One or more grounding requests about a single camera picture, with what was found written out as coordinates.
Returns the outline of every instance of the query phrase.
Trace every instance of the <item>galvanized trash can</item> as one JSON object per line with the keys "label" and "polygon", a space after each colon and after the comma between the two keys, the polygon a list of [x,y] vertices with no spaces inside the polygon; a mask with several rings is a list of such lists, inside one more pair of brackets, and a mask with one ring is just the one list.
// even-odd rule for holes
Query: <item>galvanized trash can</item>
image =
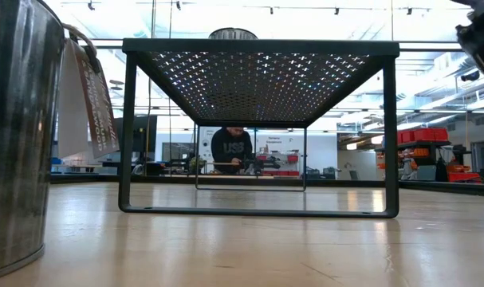
{"label": "galvanized trash can", "polygon": [[43,253],[64,30],[40,0],[0,0],[0,276]]}

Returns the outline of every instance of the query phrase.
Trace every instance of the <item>black metal frame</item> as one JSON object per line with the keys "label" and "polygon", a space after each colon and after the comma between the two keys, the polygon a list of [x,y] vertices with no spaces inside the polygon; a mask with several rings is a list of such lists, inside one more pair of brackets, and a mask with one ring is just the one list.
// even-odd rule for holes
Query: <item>black metal frame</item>
{"label": "black metal frame", "polygon": [[[395,102],[395,59],[399,56],[399,46],[384,42],[353,42],[353,41],[267,41],[258,40],[257,48],[252,45],[253,41],[230,41],[230,40],[163,40],[163,39],[125,39],[123,51],[127,54],[126,64],[126,88],[124,96],[124,122],[123,134],[121,136],[121,165],[118,205],[123,212],[138,213],[167,213],[167,214],[224,214],[224,215],[257,215],[257,216],[301,216],[301,217],[343,217],[343,218],[393,218],[399,213],[399,182],[397,169],[397,123],[396,123],[396,102]],[[240,210],[240,209],[215,209],[215,208],[178,208],[178,207],[140,207],[130,205],[130,182],[131,182],[131,153],[132,153],[132,129],[136,95],[136,69],[139,66],[146,74],[152,75],[152,80],[167,94],[172,93],[173,87],[160,81],[162,75],[158,69],[150,65],[150,61],[144,58],[143,53],[158,50],[184,49],[186,51],[223,51],[223,52],[282,52],[282,53],[339,53],[339,54],[365,54],[377,57],[379,60],[361,69],[352,85],[345,86],[338,92],[331,101],[321,107],[314,120],[319,118],[339,101],[362,85],[379,70],[384,71],[384,124],[385,143],[387,156],[385,158],[385,202],[386,208],[383,212],[362,212],[362,211],[312,211],[312,210]],[[185,113],[187,106],[176,102]],[[197,122],[200,126],[246,126],[246,127],[267,127],[267,128],[304,128],[311,123],[293,124],[278,122]],[[199,154],[199,145],[196,148],[196,156]]]}

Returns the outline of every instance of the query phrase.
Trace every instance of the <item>paper tag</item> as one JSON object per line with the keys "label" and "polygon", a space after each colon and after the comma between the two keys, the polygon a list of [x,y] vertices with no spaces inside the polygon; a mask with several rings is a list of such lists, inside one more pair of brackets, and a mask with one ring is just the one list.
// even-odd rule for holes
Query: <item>paper tag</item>
{"label": "paper tag", "polygon": [[64,158],[88,150],[88,114],[81,75],[75,58],[75,42],[66,39],[59,99],[57,102],[57,156]]}
{"label": "paper tag", "polygon": [[108,94],[107,82],[101,63],[98,61],[100,72],[95,73],[85,51],[75,42],[73,49],[81,75],[82,91],[88,113],[92,154],[95,158],[98,158],[120,149],[116,127],[114,126],[111,98]]}

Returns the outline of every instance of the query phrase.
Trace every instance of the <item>shelf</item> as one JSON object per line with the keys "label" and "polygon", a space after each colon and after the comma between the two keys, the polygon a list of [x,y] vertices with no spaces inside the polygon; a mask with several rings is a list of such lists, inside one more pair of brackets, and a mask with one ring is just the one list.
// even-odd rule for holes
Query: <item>shelf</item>
{"label": "shelf", "polygon": [[[450,145],[450,141],[425,141],[420,140],[412,143],[402,143],[398,145],[398,150],[403,150],[410,147],[443,147]],[[385,147],[375,148],[376,152],[385,152]]]}
{"label": "shelf", "polygon": [[399,44],[124,39],[123,51],[199,126],[307,128],[394,61]]}

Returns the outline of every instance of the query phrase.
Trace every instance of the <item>red toolbox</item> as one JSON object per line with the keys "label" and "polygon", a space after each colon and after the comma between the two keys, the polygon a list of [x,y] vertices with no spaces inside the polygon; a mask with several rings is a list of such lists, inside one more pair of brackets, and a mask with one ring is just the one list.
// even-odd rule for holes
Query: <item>red toolbox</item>
{"label": "red toolbox", "polygon": [[296,163],[298,161],[298,155],[288,155],[288,161],[290,163]]}
{"label": "red toolbox", "polygon": [[476,172],[448,172],[447,174],[449,175],[449,181],[452,183],[464,181],[481,182],[481,176]]}
{"label": "red toolbox", "polygon": [[414,130],[414,141],[448,141],[449,136],[445,128],[418,128]]}
{"label": "red toolbox", "polygon": [[414,131],[403,131],[401,133],[401,141],[403,144],[415,142]]}

